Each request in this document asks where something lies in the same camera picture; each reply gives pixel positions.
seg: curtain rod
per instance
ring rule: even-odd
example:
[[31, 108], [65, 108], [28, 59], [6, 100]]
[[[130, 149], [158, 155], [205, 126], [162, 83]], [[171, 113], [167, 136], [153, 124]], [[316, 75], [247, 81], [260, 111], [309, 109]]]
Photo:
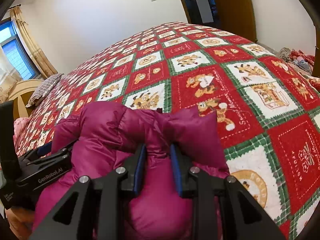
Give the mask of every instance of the curtain rod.
[[18, 5], [15, 5], [15, 6], [10, 7], [10, 8], [8, 9], [8, 11], [9, 11], [10, 9], [16, 7], [16, 6], [21, 6], [21, 4], [18, 4]]

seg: metal screw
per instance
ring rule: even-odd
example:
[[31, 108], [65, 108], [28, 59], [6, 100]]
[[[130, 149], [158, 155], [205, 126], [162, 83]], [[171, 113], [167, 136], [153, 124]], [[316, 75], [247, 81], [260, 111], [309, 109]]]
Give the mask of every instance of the metal screw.
[[229, 183], [235, 183], [236, 181], [237, 181], [237, 179], [234, 176], [230, 175], [227, 177], [227, 182], [229, 182]]
[[81, 183], [86, 183], [86, 182], [89, 181], [89, 177], [88, 177], [88, 176], [82, 176], [82, 177], [80, 177], [79, 181], [80, 181]]
[[116, 168], [116, 173], [118, 173], [118, 174], [125, 173], [125, 167]]
[[196, 166], [193, 166], [190, 168], [190, 172], [193, 173], [193, 174], [197, 174], [200, 172], [200, 169]]

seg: beige curtain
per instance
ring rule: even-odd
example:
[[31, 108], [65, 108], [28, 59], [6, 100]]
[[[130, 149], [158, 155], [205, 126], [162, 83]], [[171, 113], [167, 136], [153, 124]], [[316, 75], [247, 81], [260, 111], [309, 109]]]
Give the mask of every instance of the beige curtain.
[[21, 79], [0, 46], [0, 104], [7, 100], [10, 91]]
[[10, 10], [10, 17], [23, 47], [26, 49], [42, 76], [48, 78], [53, 74], [57, 74], [58, 72], [56, 69], [52, 66], [42, 49], [33, 39], [28, 24], [23, 20], [20, 6], [15, 6]]

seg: checkered blanket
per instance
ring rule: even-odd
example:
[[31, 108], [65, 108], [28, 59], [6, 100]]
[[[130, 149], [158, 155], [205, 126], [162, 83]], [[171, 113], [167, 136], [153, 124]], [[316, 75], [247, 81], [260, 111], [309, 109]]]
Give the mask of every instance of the checkered blanket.
[[33, 112], [18, 153], [52, 140], [54, 125], [93, 101], [164, 113], [217, 111], [230, 173], [294, 239], [319, 202], [320, 95], [263, 47], [181, 22], [120, 41], [63, 78]]

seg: purple jacket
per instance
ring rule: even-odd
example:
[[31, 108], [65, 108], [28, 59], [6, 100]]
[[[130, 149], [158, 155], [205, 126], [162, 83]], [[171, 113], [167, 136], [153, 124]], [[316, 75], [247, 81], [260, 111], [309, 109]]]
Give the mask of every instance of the purple jacket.
[[80, 115], [62, 119], [55, 127], [52, 152], [78, 138], [72, 152], [73, 168], [47, 187], [36, 206], [34, 228], [83, 175], [105, 176], [121, 166], [145, 142], [148, 158], [141, 194], [127, 206], [126, 239], [189, 239], [192, 201], [178, 196], [168, 156], [178, 142], [195, 166], [212, 176], [229, 172], [217, 134], [215, 113], [199, 117], [197, 107], [175, 114], [131, 110], [114, 102], [93, 102]]

